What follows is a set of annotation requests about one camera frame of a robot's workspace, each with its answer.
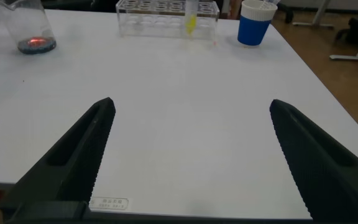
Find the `white tabletop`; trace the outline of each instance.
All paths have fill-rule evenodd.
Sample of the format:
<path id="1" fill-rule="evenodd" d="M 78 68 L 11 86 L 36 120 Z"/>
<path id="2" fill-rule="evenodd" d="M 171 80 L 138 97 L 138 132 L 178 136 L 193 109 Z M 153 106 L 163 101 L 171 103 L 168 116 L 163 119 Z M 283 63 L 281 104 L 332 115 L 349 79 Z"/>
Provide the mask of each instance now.
<path id="1" fill-rule="evenodd" d="M 270 119 L 276 98 L 358 156 L 358 125 L 272 26 L 246 49 L 238 21 L 219 21 L 214 47 L 121 38 L 115 14 L 47 15 L 58 47 L 43 55 L 20 54 L 0 24 L 0 182 L 107 96 L 117 113 L 93 196 L 129 198 L 118 212 L 310 218 Z"/>

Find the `glass beaker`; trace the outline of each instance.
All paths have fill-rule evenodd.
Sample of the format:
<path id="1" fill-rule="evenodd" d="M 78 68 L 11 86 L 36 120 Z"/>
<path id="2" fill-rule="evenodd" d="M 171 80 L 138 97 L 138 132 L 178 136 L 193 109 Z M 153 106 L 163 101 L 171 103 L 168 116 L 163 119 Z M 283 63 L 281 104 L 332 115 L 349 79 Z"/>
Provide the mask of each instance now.
<path id="1" fill-rule="evenodd" d="M 56 47 L 41 0 L 0 0 L 0 15 L 22 53 L 41 54 Z"/>

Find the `wooden floor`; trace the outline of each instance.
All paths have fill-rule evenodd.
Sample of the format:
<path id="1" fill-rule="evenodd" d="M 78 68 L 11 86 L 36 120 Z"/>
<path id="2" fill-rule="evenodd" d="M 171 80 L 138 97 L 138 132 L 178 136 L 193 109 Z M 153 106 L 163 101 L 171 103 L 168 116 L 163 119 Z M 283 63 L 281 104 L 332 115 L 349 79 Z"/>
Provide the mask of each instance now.
<path id="1" fill-rule="evenodd" d="M 315 12 L 298 11 L 294 21 L 310 22 L 314 15 Z M 358 123 L 358 62 L 329 59 L 332 54 L 356 55 L 358 52 L 358 46 L 344 40 L 334 41 L 338 30 L 348 28 L 352 16 L 326 14 L 323 22 L 334 24 L 334 30 L 294 27 L 284 23 L 283 12 L 277 12 L 272 24 Z"/>

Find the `label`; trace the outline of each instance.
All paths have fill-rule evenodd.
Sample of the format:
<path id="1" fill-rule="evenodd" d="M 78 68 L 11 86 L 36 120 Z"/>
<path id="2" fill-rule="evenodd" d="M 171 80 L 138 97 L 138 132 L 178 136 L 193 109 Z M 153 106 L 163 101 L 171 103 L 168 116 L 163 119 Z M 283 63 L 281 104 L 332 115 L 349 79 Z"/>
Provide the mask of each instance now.
<path id="1" fill-rule="evenodd" d="M 129 209 L 129 199 L 128 198 L 91 197 L 91 200 L 89 201 L 89 207 L 97 208 L 97 209 L 126 211 Z"/>

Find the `blue cup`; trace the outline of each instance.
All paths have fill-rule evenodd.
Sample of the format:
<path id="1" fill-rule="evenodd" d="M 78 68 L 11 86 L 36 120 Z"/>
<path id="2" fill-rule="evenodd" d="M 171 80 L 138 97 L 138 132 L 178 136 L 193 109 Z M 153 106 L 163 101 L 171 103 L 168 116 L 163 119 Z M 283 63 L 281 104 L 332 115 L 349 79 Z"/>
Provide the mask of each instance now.
<path id="1" fill-rule="evenodd" d="M 240 26 L 237 39 L 248 46 L 258 46 L 277 10 L 270 2 L 244 0 L 241 3 Z"/>

